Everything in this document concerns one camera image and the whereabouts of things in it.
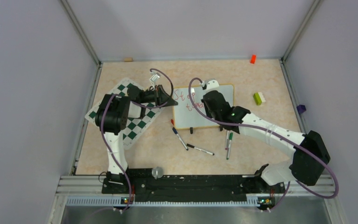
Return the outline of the yellow framed whiteboard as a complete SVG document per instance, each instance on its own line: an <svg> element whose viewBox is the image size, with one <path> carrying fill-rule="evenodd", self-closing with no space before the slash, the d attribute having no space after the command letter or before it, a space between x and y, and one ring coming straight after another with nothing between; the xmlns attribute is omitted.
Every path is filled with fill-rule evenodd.
<svg viewBox="0 0 358 224"><path fill-rule="evenodd" d="M204 90L202 90L200 85L192 87L192 89L194 89L194 92L192 92L192 98L194 100L195 106L206 115L204 105L201 102L205 93ZM234 86L232 84L220 85L217 91L222 93L225 100L230 105L233 105ZM206 128L218 126L218 124L202 117L194 109L188 95L188 87L175 88L173 93L173 100L178 103L178 105L173 106L173 117L176 129L189 129L191 127Z"/></svg>

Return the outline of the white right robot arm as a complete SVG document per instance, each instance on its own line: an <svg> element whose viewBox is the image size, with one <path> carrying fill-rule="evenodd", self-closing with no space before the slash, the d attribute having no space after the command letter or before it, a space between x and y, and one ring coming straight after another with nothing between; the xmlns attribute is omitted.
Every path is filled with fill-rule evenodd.
<svg viewBox="0 0 358 224"><path fill-rule="evenodd" d="M274 125L248 109L231 106L218 91L206 93L201 101L206 116L224 129L257 138L288 156L286 161L261 168L261 175L255 179L255 187L260 192L268 192L273 185L289 181L314 186L325 170L321 163L330 162L324 141L315 131L301 133Z"/></svg>

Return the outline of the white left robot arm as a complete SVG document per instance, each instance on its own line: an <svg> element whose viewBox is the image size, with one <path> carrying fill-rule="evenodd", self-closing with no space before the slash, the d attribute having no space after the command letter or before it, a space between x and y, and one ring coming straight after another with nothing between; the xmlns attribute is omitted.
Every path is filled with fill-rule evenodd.
<svg viewBox="0 0 358 224"><path fill-rule="evenodd" d="M155 110L162 107L176 106L178 102L168 94L162 85L142 90L130 85L125 96L106 94L98 107L95 124L99 127L107 146L108 170L106 179L120 193L127 192L131 181L126 173L128 163L124 155L124 133L128 121L141 121L153 116Z"/></svg>

